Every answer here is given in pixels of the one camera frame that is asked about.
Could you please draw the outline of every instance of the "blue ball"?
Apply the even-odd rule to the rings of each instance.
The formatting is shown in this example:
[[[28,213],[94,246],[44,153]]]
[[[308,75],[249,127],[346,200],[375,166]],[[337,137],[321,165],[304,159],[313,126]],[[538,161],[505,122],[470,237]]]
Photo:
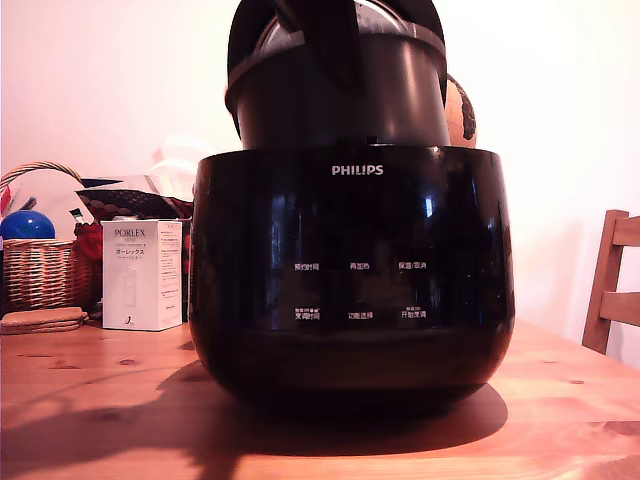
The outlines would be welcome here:
[[[56,238],[56,229],[46,215],[34,210],[13,212],[0,224],[4,240],[15,238]]]

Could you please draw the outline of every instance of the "philips logo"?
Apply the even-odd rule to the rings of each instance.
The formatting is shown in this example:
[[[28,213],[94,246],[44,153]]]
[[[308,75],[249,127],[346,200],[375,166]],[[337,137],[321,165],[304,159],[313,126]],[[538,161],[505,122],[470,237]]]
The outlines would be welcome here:
[[[334,165],[331,167],[331,175],[382,175],[382,165]]]
[[[116,237],[144,237],[144,230],[141,228],[119,228],[116,230]]]

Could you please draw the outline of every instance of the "wooden chair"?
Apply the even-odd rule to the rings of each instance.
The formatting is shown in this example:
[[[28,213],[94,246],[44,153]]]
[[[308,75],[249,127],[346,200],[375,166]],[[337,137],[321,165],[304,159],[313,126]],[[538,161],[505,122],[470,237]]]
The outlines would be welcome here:
[[[640,217],[608,210],[582,337],[583,346],[603,355],[612,321],[640,326],[640,293],[616,293],[623,247],[640,247]]]

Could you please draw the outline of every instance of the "basket handle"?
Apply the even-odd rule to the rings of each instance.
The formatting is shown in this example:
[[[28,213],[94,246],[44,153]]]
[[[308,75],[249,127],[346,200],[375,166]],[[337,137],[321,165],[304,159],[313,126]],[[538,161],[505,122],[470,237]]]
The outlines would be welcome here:
[[[55,162],[27,163],[25,165],[21,165],[19,167],[14,168],[13,170],[8,171],[5,175],[2,176],[2,180],[0,180],[0,197],[4,195],[4,191],[7,189],[7,187],[13,180],[15,180],[21,175],[24,175],[25,173],[34,172],[36,170],[57,170],[58,172],[66,173],[67,175],[72,176],[79,183],[82,183],[82,179],[80,178],[80,175],[78,175],[78,172],[60,163],[55,163]]]

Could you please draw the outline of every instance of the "wooden table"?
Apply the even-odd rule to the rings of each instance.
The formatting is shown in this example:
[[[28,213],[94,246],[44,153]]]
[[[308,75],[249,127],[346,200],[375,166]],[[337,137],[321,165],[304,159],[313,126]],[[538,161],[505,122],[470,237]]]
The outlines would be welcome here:
[[[640,479],[640,372],[518,322],[448,416],[301,424],[227,396],[186,326],[2,338],[3,479]]]

